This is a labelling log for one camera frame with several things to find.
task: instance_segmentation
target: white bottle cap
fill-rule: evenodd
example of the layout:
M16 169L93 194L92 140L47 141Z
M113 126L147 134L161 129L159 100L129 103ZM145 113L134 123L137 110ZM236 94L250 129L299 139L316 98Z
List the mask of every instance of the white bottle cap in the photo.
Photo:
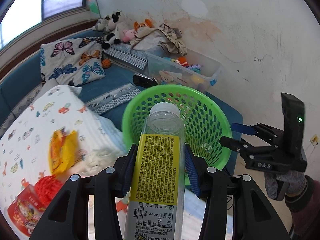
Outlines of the white bottle cap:
M175 114L177 117L180 118L180 110L175 104L171 104L168 102L161 102L155 104L153 107L151 107L150 114L152 115L156 112L166 111L172 114Z

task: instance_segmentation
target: orange butterfly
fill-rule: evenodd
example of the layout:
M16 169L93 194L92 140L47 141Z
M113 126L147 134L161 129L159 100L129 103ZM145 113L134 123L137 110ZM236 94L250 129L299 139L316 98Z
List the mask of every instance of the orange butterfly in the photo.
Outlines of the orange butterfly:
M80 57L80 62L79 62L79 66L82 66L84 63L86 63L89 59L92 58L98 58L100 59L100 51L96 50L93 54L88 54L88 52L84 52L82 53L81 57Z

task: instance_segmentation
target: wall socket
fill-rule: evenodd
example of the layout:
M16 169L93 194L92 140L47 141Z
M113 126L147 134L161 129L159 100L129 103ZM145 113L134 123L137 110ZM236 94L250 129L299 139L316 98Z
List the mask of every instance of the wall socket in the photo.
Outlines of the wall socket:
M319 143L318 135L315 134L314 136L312 136L310 138L310 142L312 143L313 147L316 148L318 146L318 143Z

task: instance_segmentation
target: person's arm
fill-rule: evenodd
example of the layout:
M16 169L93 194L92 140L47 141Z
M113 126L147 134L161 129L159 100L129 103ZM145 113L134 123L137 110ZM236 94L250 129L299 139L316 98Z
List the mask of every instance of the person's arm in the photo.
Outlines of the person's arm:
M320 182L297 171L289 171L285 175L265 173L266 190L271 199L277 197L277 180L290 183L285 203L292 215L295 234L304 236L308 231L320 233L320 223L317 223L320 221Z

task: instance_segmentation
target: gray glove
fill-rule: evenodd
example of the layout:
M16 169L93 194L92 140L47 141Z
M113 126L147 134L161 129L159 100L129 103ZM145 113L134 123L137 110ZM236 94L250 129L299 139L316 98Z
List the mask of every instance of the gray glove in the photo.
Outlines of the gray glove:
M278 198L278 182L283 181L289 183L289 187L286 191L286 195L289 197L300 195L305 186L306 178L302 172L289 171L286 174L272 174L264 173L265 187L267 190L268 197L271 199Z

